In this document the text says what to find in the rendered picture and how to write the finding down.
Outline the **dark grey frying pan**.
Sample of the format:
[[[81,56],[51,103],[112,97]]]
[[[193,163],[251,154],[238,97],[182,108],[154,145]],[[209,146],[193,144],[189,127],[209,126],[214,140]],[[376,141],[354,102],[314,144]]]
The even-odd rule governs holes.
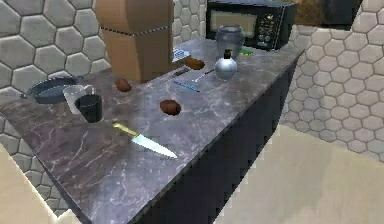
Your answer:
[[[36,83],[26,93],[20,95],[21,99],[33,99],[38,104],[57,104],[65,101],[63,90],[66,87],[77,85],[82,78],[54,77]]]

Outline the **black microwave oven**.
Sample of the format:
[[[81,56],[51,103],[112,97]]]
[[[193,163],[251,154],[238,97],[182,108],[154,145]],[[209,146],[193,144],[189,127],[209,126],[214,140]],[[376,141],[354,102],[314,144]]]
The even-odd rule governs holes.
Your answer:
[[[289,41],[297,4],[273,0],[208,0],[206,38],[214,39],[222,25],[239,25],[244,45],[278,50]]]

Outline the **round silver soap bottle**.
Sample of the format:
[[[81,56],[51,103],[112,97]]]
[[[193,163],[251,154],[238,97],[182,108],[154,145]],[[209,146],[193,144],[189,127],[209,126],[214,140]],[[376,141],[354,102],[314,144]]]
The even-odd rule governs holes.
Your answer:
[[[236,61],[232,59],[230,49],[226,49],[223,57],[215,63],[214,71],[223,80],[228,80],[236,74],[238,67]]]

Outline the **blue pencil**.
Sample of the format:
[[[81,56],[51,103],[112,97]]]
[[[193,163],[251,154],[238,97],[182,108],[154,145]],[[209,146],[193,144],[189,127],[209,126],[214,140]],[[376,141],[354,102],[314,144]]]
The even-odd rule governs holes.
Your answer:
[[[178,82],[178,81],[173,81],[174,84],[180,86],[180,87],[183,87],[183,88],[186,88],[186,89],[189,89],[191,91],[194,91],[194,92],[201,92],[200,90],[190,86],[190,85],[187,85],[187,84],[184,84],[184,83],[181,83],[181,82]]]

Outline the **brown potato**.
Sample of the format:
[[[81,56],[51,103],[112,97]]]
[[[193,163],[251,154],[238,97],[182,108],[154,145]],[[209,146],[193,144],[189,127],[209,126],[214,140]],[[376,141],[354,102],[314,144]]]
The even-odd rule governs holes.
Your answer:
[[[200,70],[205,66],[205,63],[202,60],[187,57],[185,59],[185,65],[193,70]]]
[[[181,112],[181,105],[175,100],[163,100],[160,109],[167,115],[176,116]]]
[[[126,79],[120,78],[115,81],[116,88],[121,92],[129,92],[131,90],[131,85]]]

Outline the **clear glass cup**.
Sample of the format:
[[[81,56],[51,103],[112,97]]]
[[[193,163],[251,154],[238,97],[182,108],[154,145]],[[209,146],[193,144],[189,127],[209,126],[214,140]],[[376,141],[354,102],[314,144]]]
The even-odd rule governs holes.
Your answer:
[[[71,85],[63,90],[67,105],[73,114],[80,114],[80,111],[75,106],[75,101],[86,94],[94,93],[95,88],[92,85]]]

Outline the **yellow handled kitchen knife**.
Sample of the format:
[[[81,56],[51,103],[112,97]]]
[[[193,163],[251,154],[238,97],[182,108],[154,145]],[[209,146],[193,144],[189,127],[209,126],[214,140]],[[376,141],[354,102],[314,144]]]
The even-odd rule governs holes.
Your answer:
[[[143,134],[140,134],[138,132],[135,132],[135,131],[129,129],[128,127],[124,126],[123,124],[121,124],[119,122],[114,122],[113,127],[131,135],[132,141],[134,143],[136,143],[137,145],[140,145],[140,146],[142,146],[146,149],[149,149],[153,152],[156,152],[156,153],[159,153],[159,154],[171,157],[171,158],[177,157],[177,155],[174,152],[172,152],[171,150],[169,150],[168,148],[166,148],[166,147],[158,144],[157,142],[147,138]]]

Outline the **silver spoon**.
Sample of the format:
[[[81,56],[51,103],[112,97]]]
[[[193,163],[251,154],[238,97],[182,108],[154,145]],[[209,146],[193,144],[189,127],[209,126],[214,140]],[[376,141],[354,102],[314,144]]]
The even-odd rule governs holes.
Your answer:
[[[213,71],[214,71],[214,69],[211,69],[211,70],[205,72],[204,74],[200,75],[200,76],[197,77],[196,79],[193,79],[192,82],[197,83],[201,78],[203,78],[205,75],[207,75],[207,74],[209,74],[209,73],[211,73],[211,72],[213,72]]]

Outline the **white blue dish sponge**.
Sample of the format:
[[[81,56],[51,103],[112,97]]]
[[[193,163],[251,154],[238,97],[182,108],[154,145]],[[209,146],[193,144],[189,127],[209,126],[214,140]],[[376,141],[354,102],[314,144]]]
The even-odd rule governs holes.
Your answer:
[[[183,49],[174,48],[173,49],[173,62],[177,62],[181,59],[188,57],[190,53]]]

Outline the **black mug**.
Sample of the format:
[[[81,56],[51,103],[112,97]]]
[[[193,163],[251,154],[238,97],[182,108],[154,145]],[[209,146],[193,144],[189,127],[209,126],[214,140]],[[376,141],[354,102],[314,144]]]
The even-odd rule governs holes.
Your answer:
[[[102,119],[102,97],[100,95],[84,95],[75,101],[75,106],[88,123],[96,123]]]

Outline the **dark marble kitchen counter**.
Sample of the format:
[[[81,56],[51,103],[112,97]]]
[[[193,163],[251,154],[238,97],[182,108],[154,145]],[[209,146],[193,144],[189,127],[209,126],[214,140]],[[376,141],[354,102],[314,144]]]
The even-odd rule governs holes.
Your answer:
[[[273,134],[301,51],[252,49],[238,72],[211,72],[215,44],[195,39],[184,49],[205,63],[199,71],[165,74],[129,92],[103,71],[87,77],[102,97],[103,117],[90,124],[65,104],[20,99],[0,115],[29,145],[69,207],[84,224],[212,224]],[[173,83],[178,81],[201,92]],[[181,112],[167,115],[163,100]],[[171,158],[132,141],[119,122],[168,148]]]

